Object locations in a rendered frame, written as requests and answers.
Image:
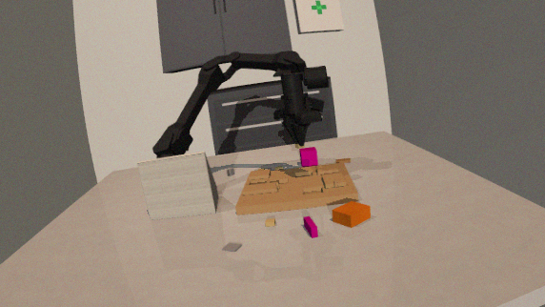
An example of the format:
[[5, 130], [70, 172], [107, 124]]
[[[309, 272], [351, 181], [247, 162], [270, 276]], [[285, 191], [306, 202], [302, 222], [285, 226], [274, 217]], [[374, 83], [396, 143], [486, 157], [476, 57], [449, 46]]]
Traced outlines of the magenta block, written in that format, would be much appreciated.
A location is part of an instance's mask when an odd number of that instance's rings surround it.
[[317, 149], [315, 147], [299, 149], [303, 167], [317, 166]]

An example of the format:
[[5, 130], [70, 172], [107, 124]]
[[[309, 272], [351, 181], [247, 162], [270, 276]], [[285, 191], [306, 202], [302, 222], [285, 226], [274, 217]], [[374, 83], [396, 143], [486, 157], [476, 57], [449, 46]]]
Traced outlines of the magenta rectangular bar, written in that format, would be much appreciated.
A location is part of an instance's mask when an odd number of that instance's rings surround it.
[[312, 219], [309, 216], [305, 216], [303, 218], [304, 218], [304, 226], [307, 229], [307, 231], [309, 232], [309, 235], [312, 238], [318, 237], [317, 227], [314, 224], [314, 222], [312, 221]]

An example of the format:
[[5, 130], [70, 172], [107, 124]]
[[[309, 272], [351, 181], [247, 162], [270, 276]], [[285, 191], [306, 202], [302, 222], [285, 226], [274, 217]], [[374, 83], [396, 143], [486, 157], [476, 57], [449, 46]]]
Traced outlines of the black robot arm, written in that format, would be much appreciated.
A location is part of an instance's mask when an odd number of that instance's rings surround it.
[[[223, 73], [218, 64], [228, 62], [231, 62], [231, 66]], [[193, 141], [190, 129], [210, 93], [217, 90], [240, 69], [275, 71], [273, 76], [281, 77], [283, 92], [302, 91], [302, 80], [304, 86], [308, 85], [308, 90], [330, 87], [326, 66], [307, 68], [297, 51], [282, 51], [277, 54], [252, 54], [237, 51], [217, 56], [202, 66], [197, 86], [187, 105], [176, 122], [163, 132], [161, 138], [152, 147], [157, 158], [185, 154], [188, 151]], [[324, 101], [309, 97], [307, 92], [306, 95], [304, 97], [306, 110], [323, 112]]]

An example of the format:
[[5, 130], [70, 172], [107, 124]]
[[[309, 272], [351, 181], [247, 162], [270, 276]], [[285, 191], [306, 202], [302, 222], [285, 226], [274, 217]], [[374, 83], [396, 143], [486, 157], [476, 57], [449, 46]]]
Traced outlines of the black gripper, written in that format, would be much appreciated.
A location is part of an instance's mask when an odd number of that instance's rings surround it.
[[302, 91], [283, 92], [281, 99], [284, 99], [285, 109], [275, 110], [273, 117], [275, 120], [284, 118], [281, 123], [285, 126], [295, 144], [304, 146], [308, 127], [312, 122], [322, 121], [319, 111], [309, 111], [305, 108], [304, 97], [307, 96]]

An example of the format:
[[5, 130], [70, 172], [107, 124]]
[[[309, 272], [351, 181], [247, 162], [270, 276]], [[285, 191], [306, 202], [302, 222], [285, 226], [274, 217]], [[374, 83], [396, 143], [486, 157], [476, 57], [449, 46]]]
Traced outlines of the orange block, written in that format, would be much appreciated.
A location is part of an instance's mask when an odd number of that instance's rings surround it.
[[369, 218], [371, 218], [370, 206], [358, 202], [351, 201], [333, 209], [333, 222], [346, 227], [352, 228]]

